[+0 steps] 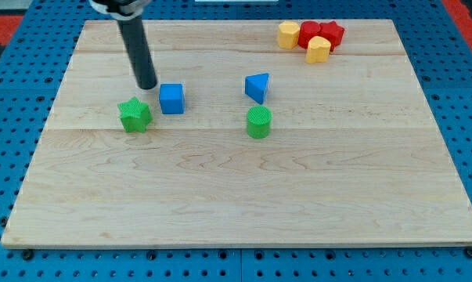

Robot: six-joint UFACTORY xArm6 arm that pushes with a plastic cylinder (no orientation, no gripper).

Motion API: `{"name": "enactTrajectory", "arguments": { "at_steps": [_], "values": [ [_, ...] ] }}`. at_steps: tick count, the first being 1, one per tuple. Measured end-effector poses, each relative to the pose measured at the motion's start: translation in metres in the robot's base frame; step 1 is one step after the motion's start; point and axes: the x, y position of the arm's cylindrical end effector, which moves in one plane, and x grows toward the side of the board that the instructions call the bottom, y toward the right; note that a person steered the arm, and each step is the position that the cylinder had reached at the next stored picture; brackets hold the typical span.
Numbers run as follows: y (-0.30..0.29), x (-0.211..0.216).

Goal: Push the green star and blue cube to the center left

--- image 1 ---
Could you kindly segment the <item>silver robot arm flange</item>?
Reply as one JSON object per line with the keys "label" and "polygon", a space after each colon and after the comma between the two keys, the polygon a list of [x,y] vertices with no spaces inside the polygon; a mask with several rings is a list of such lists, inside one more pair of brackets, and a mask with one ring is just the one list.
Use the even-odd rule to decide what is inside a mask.
{"label": "silver robot arm flange", "polygon": [[132,20],[141,16],[151,0],[89,0],[90,6],[98,13],[109,15],[115,20]]}

